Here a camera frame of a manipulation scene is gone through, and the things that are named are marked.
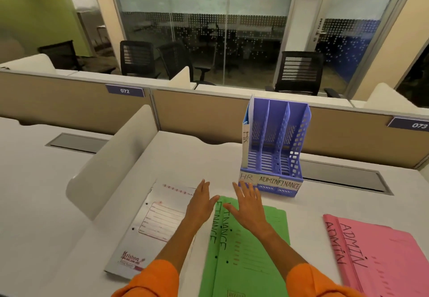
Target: finger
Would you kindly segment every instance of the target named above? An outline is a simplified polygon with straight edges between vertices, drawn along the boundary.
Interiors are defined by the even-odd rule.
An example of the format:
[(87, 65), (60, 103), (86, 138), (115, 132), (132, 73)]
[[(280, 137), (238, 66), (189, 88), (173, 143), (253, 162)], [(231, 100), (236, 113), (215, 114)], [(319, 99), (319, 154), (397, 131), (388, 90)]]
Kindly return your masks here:
[(210, 185), (210, 182), (205, 182), (202, 186), (201, 192), (208, 194), (208, 187)]
[(223, 207), (229, 211), (230, 214), (234, 216), (235, 219), (237, 219), (237, 216), (239, 215), (239, 211), (230, 203), (224, 203)]
[(236, 192), (237, 198), (240, 201), (242, 198), (244, 198), (243, 191), (240, 189), (240, 187), (235, 182), (233, 182), (233, 187), (234, 187), (234, 190)]
[(196, 191), (201, 191), (202, 190), (202, 186), (204, 185), (205, 180), (203, 179), (198, 186), (196, 187)]
[(255, 188), (255, 196), (256, 196), (256, 200), (258, 200), (258, 201), (262, 201), (262, 200), (261, 200), (261, 193), (260, 193), (260, 191), (258, 190), (258, 187), (256, 187), (256, 188)]
[(249, 195), (250, 197), (255, 197), (255, 189), (253, 188), (253, 184), (249, 183)]
[(220, 195), (215, 195), (210, 199), (210, 209), (213, 209), (215, 207), (214, 205), (216, 204), (216, 202), (219, 200), (220, 197), (221, 197)]
[(249, 189), (247, 188), (246, 183), (244, 183), (244, 181), (240, 181), (240, 186), (242, 188), (244, 197), (250, 196)]

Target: green wall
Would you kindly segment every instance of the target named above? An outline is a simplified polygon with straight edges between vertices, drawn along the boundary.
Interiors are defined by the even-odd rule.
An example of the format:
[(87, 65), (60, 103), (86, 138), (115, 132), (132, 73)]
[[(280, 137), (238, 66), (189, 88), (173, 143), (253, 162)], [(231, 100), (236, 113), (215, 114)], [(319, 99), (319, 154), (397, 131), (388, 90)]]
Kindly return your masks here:
[(0, 34), (19, 41), (28, 56), (67, 40), (78, 56), (92, 55), (71, 0), (0, 0)]

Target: green folder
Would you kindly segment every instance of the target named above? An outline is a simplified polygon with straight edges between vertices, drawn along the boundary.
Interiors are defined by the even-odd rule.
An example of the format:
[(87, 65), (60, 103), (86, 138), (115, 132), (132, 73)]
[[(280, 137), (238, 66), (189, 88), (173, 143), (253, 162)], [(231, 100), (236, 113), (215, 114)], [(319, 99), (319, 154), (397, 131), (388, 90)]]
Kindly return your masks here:
[[(212, 232), (199, 297), (288, 296), (286, 284), (262, 244), (229, 214), (221, 197), (215, 206)], [(286, 212), (264, 206), (267, 221), (288, 244)]]

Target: pink folder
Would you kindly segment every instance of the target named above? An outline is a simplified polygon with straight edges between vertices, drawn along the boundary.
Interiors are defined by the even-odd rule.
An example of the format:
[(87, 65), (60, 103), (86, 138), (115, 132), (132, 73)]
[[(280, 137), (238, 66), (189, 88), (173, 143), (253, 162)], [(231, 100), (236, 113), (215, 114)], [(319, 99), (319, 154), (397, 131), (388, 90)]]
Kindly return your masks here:
[(428, 297), (429, 262), (411, 234), (323, 216), (343, 284), (367, 297)]

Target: mesh chair back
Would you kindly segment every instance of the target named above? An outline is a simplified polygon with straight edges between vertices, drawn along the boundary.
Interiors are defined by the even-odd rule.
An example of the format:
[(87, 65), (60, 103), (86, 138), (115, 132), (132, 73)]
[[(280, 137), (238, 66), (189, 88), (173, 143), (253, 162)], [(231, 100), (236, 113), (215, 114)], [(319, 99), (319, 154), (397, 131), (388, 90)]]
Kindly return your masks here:
[(168, 78), (173, 78), (186, 66), (189, 67), (189, 78), (193, 81), (193, 66), (188, 52), (180, 42), (171, 42), (159, 46), (158, 51), (161, 55), (164, 67), (167, 70)]
[(41, 46), (37, 51), (46, 54), (56, 69), (82, 70), (72, 40)]
[(323, 54), (319, 52), (282, 52), (282, 64), (274, 90), (317, 96), (322, 79), (323, 61)]
[(121, 41), (121, 71), (124, 76), (155, 77), (153, 44)]

